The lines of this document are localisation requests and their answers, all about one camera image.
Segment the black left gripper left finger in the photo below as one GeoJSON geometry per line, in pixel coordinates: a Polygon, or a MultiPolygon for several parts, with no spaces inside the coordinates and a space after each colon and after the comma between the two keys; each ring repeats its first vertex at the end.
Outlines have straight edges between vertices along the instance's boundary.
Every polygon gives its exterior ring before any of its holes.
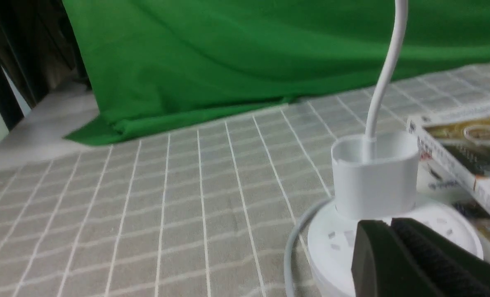
{"type": "Polygon", "coordinates": [[[357,297],[437,296],[401,239],[380,220],[358,222],[351,272],[357,297]]]}

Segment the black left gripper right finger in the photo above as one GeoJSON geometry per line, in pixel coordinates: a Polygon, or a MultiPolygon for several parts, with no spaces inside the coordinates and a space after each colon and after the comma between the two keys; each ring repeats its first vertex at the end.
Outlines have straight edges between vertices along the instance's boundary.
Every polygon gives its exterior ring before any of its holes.
{"type": "Polygon", "coordinates": [[[412,218],[391,228],[419,267],[447,297],[490,297],[490,263],[412,218]]]}

